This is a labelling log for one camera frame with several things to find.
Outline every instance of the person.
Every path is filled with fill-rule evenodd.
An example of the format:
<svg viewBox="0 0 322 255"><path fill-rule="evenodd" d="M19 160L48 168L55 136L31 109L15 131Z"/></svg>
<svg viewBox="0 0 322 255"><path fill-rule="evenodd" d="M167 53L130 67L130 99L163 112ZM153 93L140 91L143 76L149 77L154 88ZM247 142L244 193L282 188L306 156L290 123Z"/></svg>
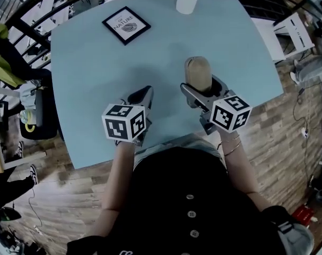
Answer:
<svg viewBox="0 0 322 255"><path fill-rule="evenodd" d="M219 133L226 167L194 134L136 155L119 142L100 216L67 254L309 254L312 234L260 195L239 134Z"/></svg>
<svg viewBox="0 0 322 255"><path fill-rule="evenodd" d="M24 143L20 141L15 155L8 158L5 163L23 158L23 145ZM8 182L7 180L15 168L16 167L9 168L3 173L0 173L0 208L22 196L38 184L37 170L34 165L30 166L30 175L24 180Z"/></svg>
<svg viewBox="0 0 322 255"><path fill-rule="evenodd" d="M295 71L290 72L291 79L299 85L302 82L322 75L322 55L306 62L294 61Z"/></svg>

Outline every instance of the black shirt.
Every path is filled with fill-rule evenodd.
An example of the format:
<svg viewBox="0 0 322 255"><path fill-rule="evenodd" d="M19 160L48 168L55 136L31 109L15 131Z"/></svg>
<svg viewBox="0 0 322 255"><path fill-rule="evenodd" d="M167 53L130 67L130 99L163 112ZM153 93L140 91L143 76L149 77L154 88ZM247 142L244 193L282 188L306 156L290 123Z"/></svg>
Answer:
<svg viewBox="0 0 322 255"><path fill-rule="evenodd" d="M278 216L291 218L279 206L259 212L217 157L172 148L135 168L110 234L70 242L67 254L285 254Z"/></svg>

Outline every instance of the sneaker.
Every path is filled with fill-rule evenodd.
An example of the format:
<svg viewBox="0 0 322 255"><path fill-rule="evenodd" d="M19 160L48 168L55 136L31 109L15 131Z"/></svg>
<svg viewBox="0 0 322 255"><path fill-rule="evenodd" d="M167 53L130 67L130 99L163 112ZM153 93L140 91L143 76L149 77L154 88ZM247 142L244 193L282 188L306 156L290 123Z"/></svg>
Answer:
<svg viewBox="0 0 322 255"><path fill-rule="evenodd" d="M23 158L23 147L24 147L24 142L19 141L18 148L15 152L15 155L18 155L19 157Z"/></svg>
<svg viewBox="0 0 322 255"><path fill-rule="evenodd" d="M297 75L294 72L290 72L290 78L292 79L292 81L294 81L296 85L300 84L300 82L297 79Z"/></svg>
<svg viewBox="0 0 322 255"><path fill-rule="evenodd" d="M190 57L185 62L186 83L200 92L210 91L212 87L212 74L209 62L204 57ZM196 108L194 103L188 105Z"/></svg>
<svg viewBox="0 0 322 255"><path fill-rule="evenodd" d="M34 184L38 184L38 177L37 177L37 170L34 165L30 166L30 176L32 177L32 180L34 181Z"/></svg>

